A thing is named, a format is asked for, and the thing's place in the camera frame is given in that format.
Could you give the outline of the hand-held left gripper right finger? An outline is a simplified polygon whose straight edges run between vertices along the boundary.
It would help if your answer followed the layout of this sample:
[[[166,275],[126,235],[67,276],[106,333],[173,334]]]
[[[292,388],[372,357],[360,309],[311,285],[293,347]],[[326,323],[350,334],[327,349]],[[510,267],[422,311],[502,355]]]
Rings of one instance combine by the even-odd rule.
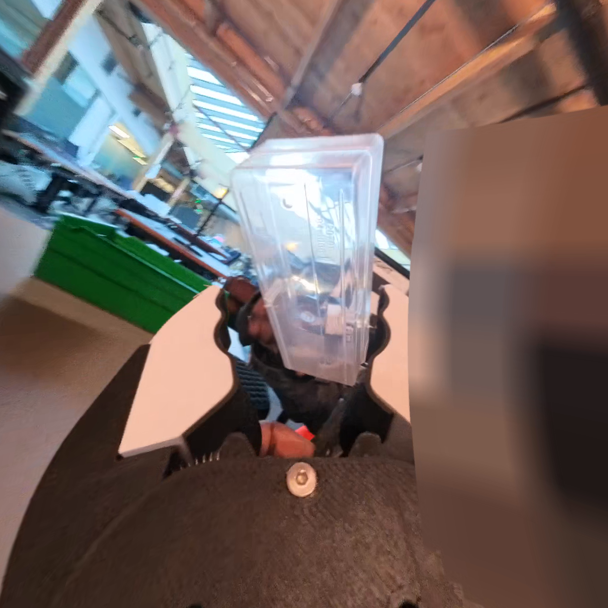
[[[384,411],[411,419],[408,369],[408,295],[387,284],[379,291],[373,349],[364,386]]]

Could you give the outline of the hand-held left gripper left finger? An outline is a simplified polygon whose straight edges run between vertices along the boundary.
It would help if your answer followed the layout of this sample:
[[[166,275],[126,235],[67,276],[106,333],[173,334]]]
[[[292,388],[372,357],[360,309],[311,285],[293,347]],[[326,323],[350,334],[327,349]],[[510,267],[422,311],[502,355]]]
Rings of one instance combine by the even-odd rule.
[[[193,465],[188,437],[237,388],[235,365],[221,335],[224,293],[210,286],[171,316],[150,340],[118,447],[123,458],[175,448]]]

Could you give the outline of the clear plastic drawer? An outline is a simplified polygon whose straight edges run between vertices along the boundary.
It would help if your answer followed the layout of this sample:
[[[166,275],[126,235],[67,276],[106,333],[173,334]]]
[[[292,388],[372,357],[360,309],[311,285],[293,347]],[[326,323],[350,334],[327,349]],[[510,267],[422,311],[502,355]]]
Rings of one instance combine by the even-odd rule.
[[[269,139],[231,193],[287,369],[354,385],[367,356],[384,139]]]

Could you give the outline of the green plastic bin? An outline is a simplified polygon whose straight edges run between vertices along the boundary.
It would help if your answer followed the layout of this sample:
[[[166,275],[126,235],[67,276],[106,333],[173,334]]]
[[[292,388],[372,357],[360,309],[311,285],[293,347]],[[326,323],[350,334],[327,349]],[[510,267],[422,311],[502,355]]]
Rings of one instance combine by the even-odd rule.
[[[140,239],[71,214],[55,222],[34,276],[152,334],[211,285]]]

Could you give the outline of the wooden office desk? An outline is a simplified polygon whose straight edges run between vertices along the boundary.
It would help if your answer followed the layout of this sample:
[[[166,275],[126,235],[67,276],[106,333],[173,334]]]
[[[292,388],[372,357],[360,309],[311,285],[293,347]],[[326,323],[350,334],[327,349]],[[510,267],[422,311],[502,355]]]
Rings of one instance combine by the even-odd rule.
[[[125,232],[166,252],[194,273],[210,280],[226,280],[236,276],[229,261],[217,247],[205,243],[178,225],[167,225],[125,209],[113,211],[125,223]]]

